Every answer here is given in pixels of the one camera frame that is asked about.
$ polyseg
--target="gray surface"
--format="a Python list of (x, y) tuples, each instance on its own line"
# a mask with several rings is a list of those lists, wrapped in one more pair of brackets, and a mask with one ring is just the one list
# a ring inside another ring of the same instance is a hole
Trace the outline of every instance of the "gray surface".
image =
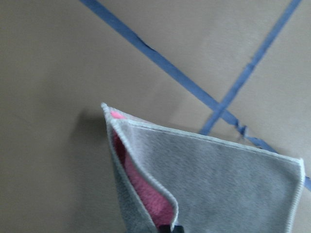
[[(289, 1), (104, 2), (220, 100)], [(256, 136), (303, 157), (309, 175), (310, 9), (304, 0), (230, 107)], [(78, 1), (3, 0), (0, 15), (1, 229), (124, 232), (104, 123), (94, 120), (103, 118), (100, 103), (192, 132), (211, 111)], [(287, 95), (275, 94), (279, 84)], [(236, 140), (222, 121), (213, 135)], [(311, 229), (310, 216), (304, 192), (294, 233)]]

